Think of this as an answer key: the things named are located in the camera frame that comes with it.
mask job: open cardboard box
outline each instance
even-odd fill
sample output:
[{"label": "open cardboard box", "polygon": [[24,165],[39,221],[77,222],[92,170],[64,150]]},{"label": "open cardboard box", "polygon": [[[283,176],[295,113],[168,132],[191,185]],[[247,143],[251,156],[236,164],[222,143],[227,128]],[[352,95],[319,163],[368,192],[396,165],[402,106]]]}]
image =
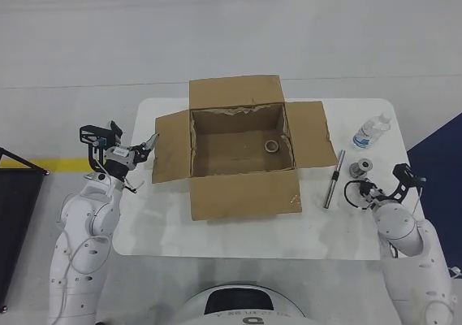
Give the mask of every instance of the open cardboard box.
[{"label": "open cardboard box", "polygon": [[296,168],[337,163],[322,103],[285,102],[278,76],[193,80],[155,131],[153,183],[189,178],[193,220],[301,212]]}]

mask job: table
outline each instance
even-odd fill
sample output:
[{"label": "table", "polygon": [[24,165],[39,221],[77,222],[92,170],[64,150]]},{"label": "table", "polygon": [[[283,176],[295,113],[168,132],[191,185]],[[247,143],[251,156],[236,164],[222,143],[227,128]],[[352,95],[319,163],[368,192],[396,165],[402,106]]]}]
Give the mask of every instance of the table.
[{"label": "table", "polygon": [[[153,158],[128,174],[133,185],[144,184],[137,194],[126,192],[121,218],[114,233],[115,251],[122,255],[154,255],[211,258],[302,258],[377,260],[380,258],[377,229],[370,211],[357,210],[344,200],[343,187],[351,179],[348,168],[369,158],[369,178],[386,192],[398,184],[391,174],[396,163],[408,162],[393,106],[383,99],[287,99],[288,102],[322,101],[330,139],[337,152],[345,149],[343,169],[330,209],[322,208],[334,167],[298,170],[300,214],[280,214],[261,219],[192,221],[187,180],[152,184]],[[188,98],[149,98],[140,105],[132,145],[154,132],[155,119],[187,110]],[[391,130],[364,153],[356,152],[351,139],[371,116],[390,111]],[[417,201],[412,189],[404,205],[412,210]],[[420,204],[417,219],[424,215]]]}]

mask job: floor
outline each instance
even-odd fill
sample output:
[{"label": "floor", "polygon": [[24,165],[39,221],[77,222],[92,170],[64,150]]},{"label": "floor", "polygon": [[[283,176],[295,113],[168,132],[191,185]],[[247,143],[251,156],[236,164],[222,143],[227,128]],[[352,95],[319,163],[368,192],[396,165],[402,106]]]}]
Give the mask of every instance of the floor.
[{"label": "floor", "polygon": [[[77,130],[132,134],[146,98],[188,81],[274,73],[287,98],[385,98],[407,148],[462,111],[462,2],[0,0],[0,145],[26,158],[84,157]],[[81,174],[45,180],[0,324],[41,324],[54,227]],[[194,293],[269,286],[323,324],[397,324],[376,262],[123,257],[99,320],[164,324]],[[454,282],[462,323],[462,279]]]}]

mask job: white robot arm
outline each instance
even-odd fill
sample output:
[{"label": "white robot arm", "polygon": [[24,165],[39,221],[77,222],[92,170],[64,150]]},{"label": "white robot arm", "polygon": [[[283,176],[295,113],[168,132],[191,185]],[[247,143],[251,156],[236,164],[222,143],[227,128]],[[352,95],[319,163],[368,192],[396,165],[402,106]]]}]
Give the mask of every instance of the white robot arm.
[{"label": "white robot arm", "polygon": [[[393,174],[399,185],[390,196],[368,179],[353,181],[369,203],[364,209],[373,210],[387,291],[403,325],[451,324],[456,297],[436,230],[428,220],[417,221],[401,204],[408,190],[425,179],[416,177],[407,164],[396,165]],[[405,257],[393,257],[388,244]]]},{"label": "white robot arm", "polygon": [[119,223],[120,199],[124,189],[136,191],[125,185],[126,174],[147,160],[158,139],[155,134],[141,145],[123,147],[121,136],[113,122],[111,130],[91,125],[80,129],[81,141],[89,144],[89,161],[95,172],[85,176],[86,186],[61,212],[65,227],[50,267],[48,324],[95,323],[111,237]]}]

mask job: yellow tape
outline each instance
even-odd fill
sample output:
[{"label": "yellow tape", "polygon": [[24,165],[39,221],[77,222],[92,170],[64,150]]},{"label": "yellow tape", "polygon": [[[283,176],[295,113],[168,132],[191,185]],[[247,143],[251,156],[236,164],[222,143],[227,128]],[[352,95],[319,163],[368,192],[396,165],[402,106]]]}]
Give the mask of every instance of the yellow tape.
[{"label": "yellow tape", "polygon": [[[38,165],[47,171],[75,171],[75,172],[88,172],[92,171],[87,158],[43,158],[43,159],[29,159],[29,162]],[[16,162],[9,158],[2,158],[0,168],[27,168],[23,163]]]}]

